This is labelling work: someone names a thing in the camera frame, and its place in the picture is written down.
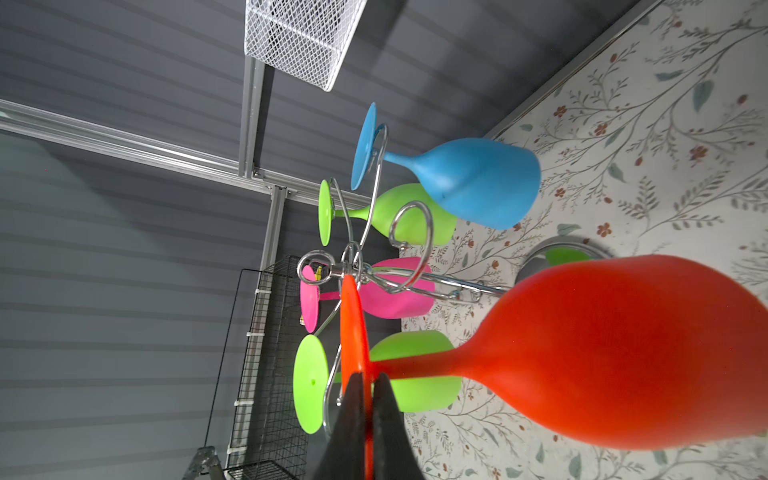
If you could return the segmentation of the chrome wine glass rack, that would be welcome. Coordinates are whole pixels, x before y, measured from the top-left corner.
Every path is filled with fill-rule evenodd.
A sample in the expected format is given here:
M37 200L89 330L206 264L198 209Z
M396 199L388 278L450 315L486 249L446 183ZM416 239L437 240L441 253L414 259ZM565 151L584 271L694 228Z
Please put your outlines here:
M386 161L382 159L382 150L387 149L388 143L388 128L384 124L380 124L376 120L376 111L374 109L369 110L366 120L362 126L356 152L353 161L352 173L351 173L351 186L352 188L358 188L368 172L373 171L375 174L380 175L382 173L382 167ZM346 207L336 208L336 203L342 203L344 201L341 191L337 187L335 180L326 180L331 187L331 195L333 199L333 208L341 209L344 213L346 221L351 221L354 218L363 219L366 222L365 228L367 230L375 229L372 227L373 211L375 208L376 199L383 194L379 190L375 190L372 194L370 204L362 209L349 210ZM313 264L320 261L325 257L324 250L315 250L305 256L303 256L297 267L297 273L301 283L308 285L319 286L327 283L333 278L340 279L345 274L353 275L359 282L359 290L361 285L373 282L380 286L387 293L396 295L403 291L410 291L419 295L427 296L435 299L436 301L446 301L453 303L477 303L484 296L487 297L502 297L508 292L508 287L494 287L487 286L480 281L470 282L451 278L445 275L439 275L432 272L428 266L428 258L431 255L432 249L435 246L433 244L434 225L433 218L428 207L420 201L411 201L403 206L396 214L393 220L388 239L390 244L400 250L406 249L410 246L407 242L399 242L395 239L395 230L401 217L410 209L416 208L420 210L425 217L427 224L426 244L421 246L424 252L419 256L419 263L415 269L410 270L399 267L374 267L366 263L362 255L363 245L359 242L351 241L347 245L343 258L341 261L335 261L330 259L327 263L328 271L323 276L317 276L313 270ZM304 267L309 266L315 272L313 277L304 277L302 270ZM407 277L404 282L396 283L394 281L384 278L384 275ZM435 292L425 291L416 288L415 284L419 280L426 280L435 284ZM319 322L316 330L311 334L318 334L324 329L324 324Z

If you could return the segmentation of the red wine glass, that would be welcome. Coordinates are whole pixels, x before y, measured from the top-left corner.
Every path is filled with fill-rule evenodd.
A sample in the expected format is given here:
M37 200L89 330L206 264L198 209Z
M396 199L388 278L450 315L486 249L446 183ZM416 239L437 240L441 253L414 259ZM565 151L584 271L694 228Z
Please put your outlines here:
M463 377L584 443L656 450L767 427L767 310L700 263L646 255L565 264L506 292L464 344L373 361L360 295L342 281L342 386L361 373L366 478L380 374Z

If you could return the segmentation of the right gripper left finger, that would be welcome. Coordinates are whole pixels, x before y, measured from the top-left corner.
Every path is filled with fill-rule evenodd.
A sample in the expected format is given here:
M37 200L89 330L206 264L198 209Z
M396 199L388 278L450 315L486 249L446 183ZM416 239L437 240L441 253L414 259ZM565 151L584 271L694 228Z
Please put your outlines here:
M360 480L366 478L364 387L362 374L352 374L331 439L314 479Z

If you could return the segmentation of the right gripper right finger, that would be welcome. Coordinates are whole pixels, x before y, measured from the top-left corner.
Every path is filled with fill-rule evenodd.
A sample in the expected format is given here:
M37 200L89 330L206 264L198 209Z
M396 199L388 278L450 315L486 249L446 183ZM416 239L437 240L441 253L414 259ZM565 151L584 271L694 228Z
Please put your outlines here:
M408 440L404 420L386 374L380 374L374 382L372 430L375 479L425 479Z

